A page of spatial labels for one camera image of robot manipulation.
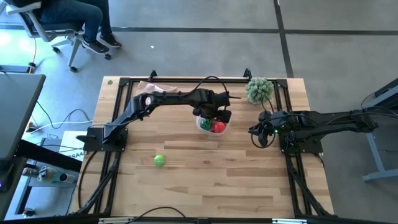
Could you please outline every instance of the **small potted plant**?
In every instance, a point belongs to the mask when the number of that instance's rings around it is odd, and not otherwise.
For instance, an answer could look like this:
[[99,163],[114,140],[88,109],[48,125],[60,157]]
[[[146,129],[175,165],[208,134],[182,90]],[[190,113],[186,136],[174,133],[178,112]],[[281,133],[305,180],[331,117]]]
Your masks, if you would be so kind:
[[263,99],[270,100],[273,91],[274,85],[267,78],[252,78],[246,85],[248,100],[254,105],[260,104]]

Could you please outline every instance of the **person's leg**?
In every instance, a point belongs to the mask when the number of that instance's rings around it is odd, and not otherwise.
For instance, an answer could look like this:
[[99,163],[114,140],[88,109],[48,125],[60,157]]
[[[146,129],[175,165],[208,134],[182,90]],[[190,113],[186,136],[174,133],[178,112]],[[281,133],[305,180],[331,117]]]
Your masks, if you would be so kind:
[[40,21],[44,23],[84,21],[85,41],[83,43],[99,54],[109,51],[107,46],[96,40],[102,19],[103,15],[100,8],[76,0],[50,1],[42,9],[40,16]]
[[101,39],[107,42],[111,47],[120,48],[122,45],[114,38],[109,20],[109,2],[108,0],[78,0],[83,3],[91,4],[101,9],[103,19],[101,23]]

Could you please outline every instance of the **black shoe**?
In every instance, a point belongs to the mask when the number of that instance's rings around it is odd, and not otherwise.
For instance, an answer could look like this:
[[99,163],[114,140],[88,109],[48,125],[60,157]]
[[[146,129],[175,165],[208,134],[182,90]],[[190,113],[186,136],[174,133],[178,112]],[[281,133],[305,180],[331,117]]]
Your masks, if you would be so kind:
[[97,40],[93,42],[87,42],[85,39],[83,40],[83,45],[90,50],[94,51],[97,54],[105,54],[109,51],[109,47],[99,43]]
[[114,36],[111,34],[109,35],[109,37],[103,37],[102,35],[100,36],[101,39],[103,39],[107,44],[109,44],[111,47],[114,48],[121,48],[122,44],[120,44],[115,38]]

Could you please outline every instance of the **wooden table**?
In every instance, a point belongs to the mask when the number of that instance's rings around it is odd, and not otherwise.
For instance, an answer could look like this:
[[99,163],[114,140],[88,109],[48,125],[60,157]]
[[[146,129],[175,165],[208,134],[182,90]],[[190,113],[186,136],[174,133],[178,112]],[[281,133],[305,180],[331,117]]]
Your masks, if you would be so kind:
[[[95,124],[111,121],[119,78],[104,77]],[[182,92],[190,91],[196,85],[166,84],[178,87]],[[293,110],[309,110],[303,79],[291,78],[288,84]],[[119,167],[112,216],[138,216],[159,206],[175,207],[188,217],[294,216],[285,159],[279,152],[278,138],[271,147],[258,149],[252,145],[248,134],[248,128],[257,123],[261,105],[247,101],[244,84],[227,83],[226,86],[231,95],[242,99],[231,100],[231,124],[221,137],[202,134],[190,106],[159,107],[149,118],[128,126],[129,137]],[[219,83],[204,83],[201,87],[216,93],[224,91]],[[124,105],[125,98],[124,95],[121,105]],[[275,100],[271,102],[276,108]],[[153,159],[157,154],[165,156],[163,167],[154,165]],[[97,153],[88,165],[82,183],[82,203],[98,185],[103,157],[103,152]],[[325,171],[319,158],[304,154],[303,164],[308,187],[324,208],[333,213]],[[300,191],[298,194],[303,204]],[[101,211],[107,196],[106,189]],[[71,212],[76,210],[77,194]],[[157,210],[147,216],[177,217],[178,214],[172,210]]]

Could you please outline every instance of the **white cable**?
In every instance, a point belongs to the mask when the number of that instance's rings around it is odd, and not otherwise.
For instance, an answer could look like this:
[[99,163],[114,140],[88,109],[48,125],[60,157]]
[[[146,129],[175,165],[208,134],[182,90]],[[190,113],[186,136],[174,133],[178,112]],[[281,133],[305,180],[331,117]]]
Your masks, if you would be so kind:
[[[67,122],[55,122],[55,123],[53,123],[53,124],[86,124],[86,123],[91,123],[91,122],[93,122],[93,120],[91,120],[91,121],[67,121]],[[35,133],[36,131],[38,131],[38,130],[41,130],[41,129],[43,129],[43,128],[46,128],[46,127],[48,127],[48,126],[51,126],[51,124],[48,124],[48,125],[45,125],[45,126],[39,127],[39,128],[37,128],[36,130],[32,131],[32,132],[31,132],[31,133],[29,133],[29,134],[33,134],[33,133]]]

